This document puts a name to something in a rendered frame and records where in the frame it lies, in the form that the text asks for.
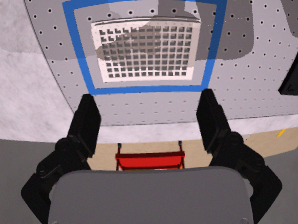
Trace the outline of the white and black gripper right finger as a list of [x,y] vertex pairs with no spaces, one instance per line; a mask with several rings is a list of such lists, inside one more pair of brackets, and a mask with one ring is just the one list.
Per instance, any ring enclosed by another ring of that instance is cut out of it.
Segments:
[[212,89],[202,90],[196,118],[204,150],[213,156],[209,166],[234,169],[250,181],[253,187],[250,197],[253,221],[257,224],[281,192],[282,182],[265,165],[264,158],[244,144],[241,134],[231,131]]

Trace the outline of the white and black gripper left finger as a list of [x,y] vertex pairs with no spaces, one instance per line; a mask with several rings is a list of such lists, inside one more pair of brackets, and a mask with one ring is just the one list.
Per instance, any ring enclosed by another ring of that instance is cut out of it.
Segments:
[[93,95],[83,94],[73,119],[67,137],[56,142],[55,150],[37,165],[36,173],[21,190],[23,200],[42,224],[48,224],[49,193],[59,178],[69,172],[91,170],[87,159],[95,154],[101,124]]

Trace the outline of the grey perforated base plate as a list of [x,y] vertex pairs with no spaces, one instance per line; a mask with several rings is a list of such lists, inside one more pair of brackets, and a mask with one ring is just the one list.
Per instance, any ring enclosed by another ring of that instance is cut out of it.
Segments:
[[[62,3],[23,0],[47,66],[73,115],[89,94],[70,37]],[[201,86],[217,5],[181,0],[134,0],[74,9],[82,48],[95,89],[138,86]],[[91,23],[132,17],[200,19],[191,80],[103,82]],[[208,89],[227,120],[298,114],[298,96],[278,90],[298,53],[298,0],[227,0]],[[93,95],[100,127],[198,122],[201,92],[145,92]]]

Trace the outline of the white well plate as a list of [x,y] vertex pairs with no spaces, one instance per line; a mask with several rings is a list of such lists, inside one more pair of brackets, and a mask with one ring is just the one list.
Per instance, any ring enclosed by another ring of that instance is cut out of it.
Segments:
[[200,19],[185,17],[132,17],[92,22],[103,82],[191,80],[200,25]]

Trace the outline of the blue tape outline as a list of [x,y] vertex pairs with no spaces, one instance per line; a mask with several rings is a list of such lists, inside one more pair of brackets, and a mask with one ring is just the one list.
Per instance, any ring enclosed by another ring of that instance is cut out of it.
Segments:
[[207,57],[207,62],[206,62],[201,86],[138,86],[138,87],[116,87],[116,88],[95,89],[88,69],[88,65],[85,59],[85,55],[82,48],[73,10],[78,8],[93,6],[93,5],[121,2],[121,1],[134,1],[134,0],[70,0],[62,3],[67,26],[72,40],[72,44],[73,44],[75,54],[89,94],[100,95],[100,94],[119,94],[119,93],[145,93],[145,92],[202,92],[204,88],[208,88],[213,66],[216,59],[219,42],[220,42],[227,0],[181,0],[181,1],[193,1],[193,2],[202,2],[202,3],[217,5],[212,38],[211,38],[209,53]]

